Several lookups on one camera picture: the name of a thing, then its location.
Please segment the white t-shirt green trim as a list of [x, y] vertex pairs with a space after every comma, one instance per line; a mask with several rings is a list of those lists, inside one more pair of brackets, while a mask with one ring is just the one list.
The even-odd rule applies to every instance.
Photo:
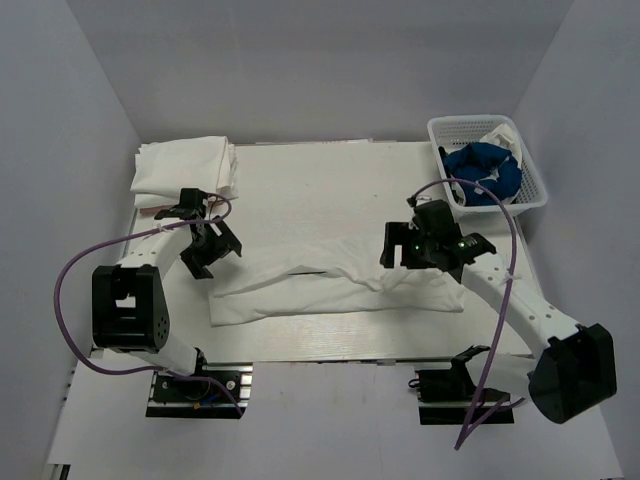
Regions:
[[491, 132], [479, 139], [479, 142], [509, 150], [518, 166], [522, 165], [523, 154], [520, 136], [507, 123], [502, 123], [495, 127]]

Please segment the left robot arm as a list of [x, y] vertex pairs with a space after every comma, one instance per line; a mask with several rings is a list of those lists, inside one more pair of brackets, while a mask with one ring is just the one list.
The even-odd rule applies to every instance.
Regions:
[[171, 330], [163, 279], [176, 262], [196, 280], [211, 279], [210, 265], [241, 254], [241, 242], [224, 218], [207, 216], [211, 197], [182, 189], [178, 203], [155, 215], [154, 227], [138, 236], [132, 252], [92, 275], [94, 344], [178, 374], [177, 387], [191, 399], [209, 392], [212, 377], [198, 366], [200, 351]]

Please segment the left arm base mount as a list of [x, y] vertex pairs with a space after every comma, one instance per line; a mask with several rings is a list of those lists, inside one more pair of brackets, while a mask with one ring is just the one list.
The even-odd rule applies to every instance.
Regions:
[[217, 385], [155, 374], [148, 395], [146, 416], [167, 419], [239, 419], [250, 399], [253, 366], [205, 364], [200, 375], [220, 382], [238, 403], [241, 412]]

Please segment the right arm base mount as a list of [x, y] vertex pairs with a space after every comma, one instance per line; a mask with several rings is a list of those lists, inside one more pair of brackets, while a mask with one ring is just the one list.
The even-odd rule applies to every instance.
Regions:
[[[471, 407], [474, 387], [469, 388], [451, 369], [419, 370], [408, 381], [408, 388], [417, 394], [419, 420], [422, 426], [461, 426]], [[480, 395], [472, 421], [488, 412], [501, 398], [507, 401], [485, 423], [514, 424], [514, 414], [507, 410], [511, 398], [504, 392], [485, 389]]]

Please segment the white t-shirt black print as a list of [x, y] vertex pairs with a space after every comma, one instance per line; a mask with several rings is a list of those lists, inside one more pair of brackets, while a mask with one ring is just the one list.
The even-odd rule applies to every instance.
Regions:
[[398, 309], [464, 310], [465, 289], [435, 268], [409, 270], [379, 263], [372, 236], [248, 247], [213, 265], [210, 324], [264, 318]]

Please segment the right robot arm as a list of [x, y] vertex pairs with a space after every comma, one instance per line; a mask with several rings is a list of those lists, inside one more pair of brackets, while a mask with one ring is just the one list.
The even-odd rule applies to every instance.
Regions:
[[423, 401], [472, 403], [507, 394], [532, 402], [546, 419], [562, 424], [616, 394], [608, 330], [580, 324], [510, 275], [489, 240], [462, 234], [446, 202], [430, 201], [413, 211], [409, 222], [386, 224], [381, 265], [450, 275], [504, 315], [531, 351], [524, 358], [472, 346], [445, 370], [419, 372], [415, 383]]

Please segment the blue Mickey Mouse t-shirt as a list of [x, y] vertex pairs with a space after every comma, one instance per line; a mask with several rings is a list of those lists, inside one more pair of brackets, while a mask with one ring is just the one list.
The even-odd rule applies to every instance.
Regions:
[[[520, 191], [522, 170], [509, 150], [472, 142], [450, 154], [441, 154], [441, 160], [449, 178], [479, 184], [504, 204], [511, 202]], [[457, 204], [465, 207], [494, 205], [482, 188], [469, 183], [451, 184]]]

